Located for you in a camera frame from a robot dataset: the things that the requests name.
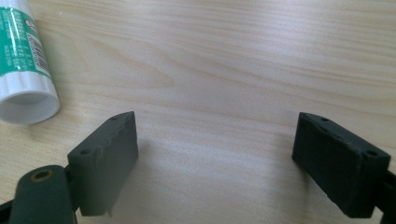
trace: dark green plastic part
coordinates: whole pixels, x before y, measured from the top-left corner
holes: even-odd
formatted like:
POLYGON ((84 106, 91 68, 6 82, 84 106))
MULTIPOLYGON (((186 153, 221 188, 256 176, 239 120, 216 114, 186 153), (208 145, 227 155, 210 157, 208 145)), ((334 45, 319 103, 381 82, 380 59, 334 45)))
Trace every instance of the dark green plastic part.
POLYGON ((62 166, 44 166, 20 179, 9 224, 22 223, 77 223, 62 166))
POLYGON ((73 206, 83 216, 111 209, 137 160, 134 112, 108 119, 68 155, 73 206))
POLYGON ((340 125, 301 113, 292 157, 349 217, 370 217, 390 155, 340 125))

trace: white glue stick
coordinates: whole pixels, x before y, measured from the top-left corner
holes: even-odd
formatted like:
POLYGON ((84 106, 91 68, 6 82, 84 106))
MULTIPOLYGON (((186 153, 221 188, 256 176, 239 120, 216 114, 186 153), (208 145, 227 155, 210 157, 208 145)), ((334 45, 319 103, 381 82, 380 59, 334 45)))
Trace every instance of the white glue stick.
POLYGON ((27 1, 0 0, 0 120, 37 123, 59 106, 27 1))

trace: wood grain surface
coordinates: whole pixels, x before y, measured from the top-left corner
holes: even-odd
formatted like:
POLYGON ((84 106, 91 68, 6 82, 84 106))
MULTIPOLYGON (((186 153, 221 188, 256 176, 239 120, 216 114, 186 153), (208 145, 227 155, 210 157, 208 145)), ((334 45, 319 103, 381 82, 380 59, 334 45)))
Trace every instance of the wood grain surface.
POLYGON ((291 160, 301 111, 392 155, 396 2, 31 0, 61 110, 0 123, 0 203, 19 178, 133 110, 140 157, 113 217, 78 223, 350 219, 291 160))

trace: glue stick label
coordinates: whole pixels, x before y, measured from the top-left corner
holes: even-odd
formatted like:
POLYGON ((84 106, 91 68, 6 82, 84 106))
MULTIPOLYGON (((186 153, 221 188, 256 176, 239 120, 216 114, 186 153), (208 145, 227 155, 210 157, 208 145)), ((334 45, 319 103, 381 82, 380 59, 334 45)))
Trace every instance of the glue stick label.
POLYGON ((15 8, 0 7, 0 77, 24 71, 50 78, 35 20, 15 8))

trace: wooden table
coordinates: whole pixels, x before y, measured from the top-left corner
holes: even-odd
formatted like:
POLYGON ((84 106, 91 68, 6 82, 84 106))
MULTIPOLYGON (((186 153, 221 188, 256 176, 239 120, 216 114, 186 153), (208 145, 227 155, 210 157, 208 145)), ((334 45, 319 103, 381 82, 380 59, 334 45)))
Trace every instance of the wooden table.
POLYGON ((290 155, 304 111, 386 150, 396 172, 396 2, 30 3, 61 110, 0 123, 0 203, 133 110, 140 157, 114 216, 79 223, 379 223, 344 216, 290 155))

